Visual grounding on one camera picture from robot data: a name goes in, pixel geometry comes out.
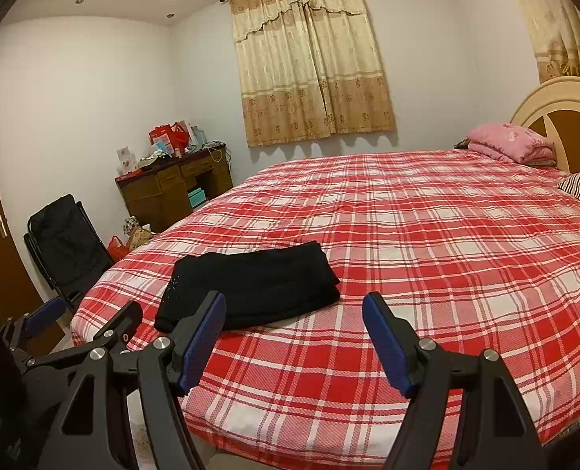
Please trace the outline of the black pants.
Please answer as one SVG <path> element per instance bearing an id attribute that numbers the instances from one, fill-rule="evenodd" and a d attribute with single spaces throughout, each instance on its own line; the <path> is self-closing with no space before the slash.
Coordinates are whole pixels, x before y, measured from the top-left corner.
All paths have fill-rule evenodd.
<path id="1" fill-rule="evenodd" d="M 172 331 L 198 311 L 210 292 L 225 298 L 224 330 L 283 322 L 337 302 L 339 283 L 315 241 L 252 253 L 186 256 L 174 264 L 154 327 Z"/>

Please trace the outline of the red bag on floor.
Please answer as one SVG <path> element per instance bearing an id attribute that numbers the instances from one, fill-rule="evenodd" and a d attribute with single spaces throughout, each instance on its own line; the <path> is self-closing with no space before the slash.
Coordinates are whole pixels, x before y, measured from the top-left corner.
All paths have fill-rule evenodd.
<path id="1" fill-rule="evenodd" d="M 111 259 L 118 262 L 125 258 L 130 252 L 129 248 L 120 240 L 119 237 L 113 235 L 108 242 L 107 252 Z"/>

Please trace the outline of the floral bag on floor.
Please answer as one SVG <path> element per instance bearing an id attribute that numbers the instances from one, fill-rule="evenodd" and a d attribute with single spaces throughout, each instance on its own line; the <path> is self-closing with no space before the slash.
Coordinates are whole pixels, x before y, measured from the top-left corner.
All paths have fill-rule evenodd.
<path id="1" fill-rule="evenodd" d="M 128 250 L 135 250 L 154 238 L 150 226 L 142 226 L 136 217 L 128 217 L 123 223 L 123 233 L 126 237 Z"/>

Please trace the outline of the black folding chair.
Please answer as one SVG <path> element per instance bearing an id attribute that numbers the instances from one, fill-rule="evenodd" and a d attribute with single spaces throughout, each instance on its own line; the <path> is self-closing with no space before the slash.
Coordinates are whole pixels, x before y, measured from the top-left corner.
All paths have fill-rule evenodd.
<path id="1" fill-rule="evenodd" d="M 115 264 L 83 204 L 72 194 L 33 214 L 23 240 L 48 286 L 72 313 Z"/>

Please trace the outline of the dark brown wooden desk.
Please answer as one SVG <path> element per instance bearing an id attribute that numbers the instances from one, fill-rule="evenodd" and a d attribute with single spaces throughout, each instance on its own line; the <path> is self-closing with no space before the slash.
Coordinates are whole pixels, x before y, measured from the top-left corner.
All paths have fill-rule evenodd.
<path id="1" fill-rule="evenodd" d="M 216 143 L 181 158 L 163 159 L 115 179 L 131 217 L 162 232 L 192 214 L 189 193 L 201 189 L 210 201 L 233 188 L 228 148 Z"/>

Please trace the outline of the teal box under desk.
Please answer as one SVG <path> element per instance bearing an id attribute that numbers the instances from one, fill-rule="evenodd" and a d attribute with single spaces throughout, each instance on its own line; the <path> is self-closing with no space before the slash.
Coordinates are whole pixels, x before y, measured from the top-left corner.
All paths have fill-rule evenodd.
<path id="1" fill-rule="evenodd" d="M 207 202 L 207 196 L 202 188 L 194 188 L 188 192 L 188 199 L 193 209 Z"/>

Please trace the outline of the white card on desk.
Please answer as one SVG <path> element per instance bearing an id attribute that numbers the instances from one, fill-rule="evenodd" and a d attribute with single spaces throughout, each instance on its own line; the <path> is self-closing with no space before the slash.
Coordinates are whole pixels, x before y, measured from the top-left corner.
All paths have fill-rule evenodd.
<path id="1" fill-rule="evenodd" d="M 125 148 L 118 148 L 117 156 L 120 163 L 119 171 L 121 175 L 130 174 L 137 170 L 135 155 L 127 146 Z"/>

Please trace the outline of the red white plaid bed cover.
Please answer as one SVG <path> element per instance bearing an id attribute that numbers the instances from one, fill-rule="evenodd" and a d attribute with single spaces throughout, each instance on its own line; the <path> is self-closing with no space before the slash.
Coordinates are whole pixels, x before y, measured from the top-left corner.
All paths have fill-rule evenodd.
<path id="1" fill-rule="evenodd" d="M 143 319 L 130 348 L 141 349 L 179 258 L 315 241 L 339 300 L 224 333 L 181 403 L 193 434 L 278 468 L 379 467 L 407 402 L 363 324 L 363 297 L 377 292 L 445 350 L 496 350 L 549 443 L 580 421 L 580 202 L 561 178 L 458 150 L 278 163 L 111 268 L 72 338 L 89 342 L 134 300 Z"/>

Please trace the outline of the red gift bag on desk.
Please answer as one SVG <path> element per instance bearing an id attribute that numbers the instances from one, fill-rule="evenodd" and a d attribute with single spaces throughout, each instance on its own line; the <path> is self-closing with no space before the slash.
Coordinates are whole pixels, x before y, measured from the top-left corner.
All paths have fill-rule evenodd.
<path id="1" fill-rule="evenodd" d="M 149 133 L 149 138 L 152 145 L 161 143 L 172 157 L 183 157 L 191 145 L 196 145 L 196 138 L 185 121 L 156 126 Z"/>

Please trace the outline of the pink folded quilt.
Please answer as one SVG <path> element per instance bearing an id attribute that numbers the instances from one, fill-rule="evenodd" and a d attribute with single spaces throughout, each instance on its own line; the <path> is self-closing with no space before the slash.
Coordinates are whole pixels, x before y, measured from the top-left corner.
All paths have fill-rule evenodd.
<path id="1" fill-rule="evenodd" d="M 503 163 L 555 166 L 556 147 L 530 128 L 512 124 L 483 124 L 468 133 L 468 148 Z"/>

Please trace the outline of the beige brown wooden headboard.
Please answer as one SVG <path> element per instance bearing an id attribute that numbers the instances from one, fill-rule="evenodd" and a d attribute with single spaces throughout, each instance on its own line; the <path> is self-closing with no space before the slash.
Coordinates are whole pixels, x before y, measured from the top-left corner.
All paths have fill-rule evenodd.
<path id="1" fill-rule="evenodd" d="M 557 168 L 580 173 L 580 78 L 565 76 L 532 91 L 511 118 L 554 142 Z"/>

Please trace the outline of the beige patterned window curtain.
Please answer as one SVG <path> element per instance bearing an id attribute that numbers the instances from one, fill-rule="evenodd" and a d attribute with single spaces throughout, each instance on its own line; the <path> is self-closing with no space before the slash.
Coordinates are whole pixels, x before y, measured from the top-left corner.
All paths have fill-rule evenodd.
<path id="1" fill-rule="evenodd" d="M 394 130 L 364 0 L 228 0 L 246 143 Z"/>

